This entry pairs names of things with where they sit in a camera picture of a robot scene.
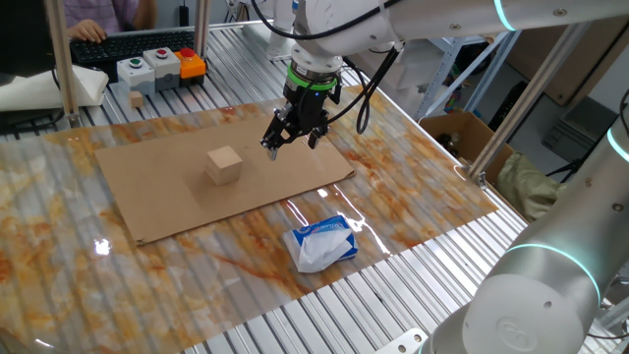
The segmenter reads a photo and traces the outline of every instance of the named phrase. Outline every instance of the red button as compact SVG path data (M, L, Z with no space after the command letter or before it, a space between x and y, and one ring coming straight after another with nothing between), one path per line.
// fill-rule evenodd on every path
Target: red button
M192 58L195 56L195 51L190 48L183 48L179 52L184 58Z

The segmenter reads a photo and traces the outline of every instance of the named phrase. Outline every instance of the black cable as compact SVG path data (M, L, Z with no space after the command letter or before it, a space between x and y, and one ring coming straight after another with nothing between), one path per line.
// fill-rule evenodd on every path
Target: black cable
M54 80L55 85L57 86L57 88L59 90L61 90L61 85L59 85L59 80L57 80L57 73L55 73L55 70L57 70L57 66L55 65L54 68L52 68L52 70L50 71L50 73L52 73L52 80Z
M59 84L59 80L57 79L57 73L55 72L55 70L56 70L56 68L52 68L52 70L50 71L50 73L52 74L52 80L54 80L55 85L57 86L57 88L61 89L61 85ZM64 117L64 111L62 109L61 112L59 113L59 115L57 116L57 118L53 119L49 123L39 124L39 125L36 125L36 124L32 123L34 120L43 119L44 117L45 116L29 119L29 121L31 122L31 126L30 127L13 127L13 128L2 129L2 130L0 130L0 134L27 133L27 132L32 132L32 131L35 131L35 130L51 128L55 123L59 122Z
M316 83L320 83L325 79L328 78L337 78L336 80L340 80L336 74L325 74L322 75L316 79L314 79L313 81L311 81L307 86L306 89L304 89L304 92L302 93L302 96L299 98L299 103L298 103L298 107L297 107L297 117L299 118L300 121L303 120L303 114L302 114L302 106L304 103L304 98L306 98L306 94L308 93L308 91L316 84Z
M370 52L371 52L371 53L374 53L374 54L386 54L386 53L388 53L388 52L389 52L389 50L381 50L381 51L380 51L380 50L373 50L373 49L371 49L371 48L370 48Z
M57 118L53 119L49 123L32 124L30 127L13 127L13 128L2 129L2 130L0 130L0 134L28 133L28 132L32 132L32 131L41 130L41 129L52 128L54 126L54 124L59 122L63 117L64 117L64 111L62 109L61 112L59 113L59 115L57 115ZM44 118L44 117L33 118L30 121L32 122L35 119L42 119L42 118Z
M354 62L352 62L350 60L350 58L347 57L343 57L343 61L347 64L348 67L350 67L352 70L354 70L354 72L356 72L356 75L358 75L358 79L361 81L361 86L363 87L363 91L367 91L369 90L367 88L367 85L365 84L365 78L363 78L363 74L361 74L361 70L356 66L356 64L354 64ZM365 103L367 103L367 110L365 112L365 124L364 126L361 124L362 121L362 115L359 114L357 120L356 120L356 132L358 132L358 134L362 134L365 129L367 128L368 123L370 122L370 109L371 109L371 105L369 104L369 100L365 99L363 101L363 107L365 106Z
M604 340L623 339L623 338L626 338L628 336L629 336L629 333L624 333L622 335L618 335L618 336L615 336L615 337L603 337L603 336L599 336L599 335L588 333L588 337L592 337L592 338L596 338L596 339L604 339Z
M388 0L384 3L384 8L388 9L389 7L399 3L402 0ZM372 18L373 16L377 15L380 13L380 8L379 7L375 7L369 11L367 11L366 13L362 14L361 16L357 17L356 19L343 24L337 28L334 29L329 29L326 31L323 31L321 33L316 33L316 34L292 34L289 32L285 32L283 30L277 29L275 26L273 26L272 24L270 24L266 18L264 17L264 15L262 14L262 12L259 10L259 7L256 4L256 0L252 0L252 6L254 7L254 11L256 11L257 16L262 20L262 23L268 27L269 30L271 30L272 32L279 34L281 36L287 37L287 38L293 38L296 40L313 40L313 39L320 39L320 38L325 38L327 36L331 36L333 34L337 34L338 32L342 31L342 30L346 30L349 28L352 28L353 26L368 20L370 18Z
M367 127L366 124L361 124L362 123L361 121L363 119L362 112L365 112L367 110L365 105L369 104L369 98L372 96L373 92L377 88L377 85L380 83L380 81L382 81L382 78L384 78L384 75L389 70L391 65L393 65L393 63L395 62L395 58L397 58L398 54L399 52L396 51L395 49L392 49L391 51L389 51L389 54L386 55L386 58L384 58L384 60L382 61L382 64L380 64L380 67L377 69L375 74L373 74L372 79L367 84L367 89L363 89L363 91L356 98L354 98L354 100L347 107L345 107L345 109L340 111L334 117L328 119L326 124L331 124L334 121L341 118L343 115L349 112L352 108L354 108L354 106L356 105L356 103L358 103L358 101L360 101L363 97L366 97L367 99L363 102L363 107L361 108L361 111L359 112L359 120L357 121L357 132L361 134L360 133L361 129Z
M627 136L629 137L629 126L627 126L627 121L625 120L625 101L627 100L627 96L629 96L629 88L627 89L627 91L625 92L625 94L622 96L622 99L620 100L620 121L622 122L622 125L625 127L625 132L627 132Z

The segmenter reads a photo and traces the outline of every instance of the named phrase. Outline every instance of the aluminum slotted table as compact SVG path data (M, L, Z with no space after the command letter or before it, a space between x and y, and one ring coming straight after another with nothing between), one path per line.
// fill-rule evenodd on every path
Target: aluminum slotted table
M81 108L83 125L134 122L282 96L288 61L267 61L244 36L242 25L210 27L207 53L208 74L202 86L151 94L144 107L130 109L127 94L112 84L105 90L102 106ZM346 85L359 83L353 72L344 72L343 79ZM59 129L0 136L0 142ZM492 265L526 227L498 196L491 191L486 194L498 211L183 353L373 353L412 328L425 340L440 322L472 299ZM607 335L596 326L592 331ZM618 342L588 337L580 353L610 353Z

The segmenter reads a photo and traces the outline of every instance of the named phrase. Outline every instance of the keyboard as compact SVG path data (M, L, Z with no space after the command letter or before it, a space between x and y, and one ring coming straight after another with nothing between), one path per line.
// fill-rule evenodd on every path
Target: keyboard
M79 64L98 64L142 56L149 49L168 47L176 52L194 45L195 33L179 30L111 36L100 43L73 40L70 49Z

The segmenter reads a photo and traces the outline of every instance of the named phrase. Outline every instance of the marble-patterned mat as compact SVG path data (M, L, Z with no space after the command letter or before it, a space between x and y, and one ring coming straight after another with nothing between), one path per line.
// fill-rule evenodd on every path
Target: marble-patterned mat
M346 88L330 113L358 91ZM354 109L328 135L355 178L136 247L96 149L267 116L281 104L1 144L0 327L34 349L175 353L496 210L377 93L364 134L356 134ZM282 233L338 214L359 254L321 273L297 273Z

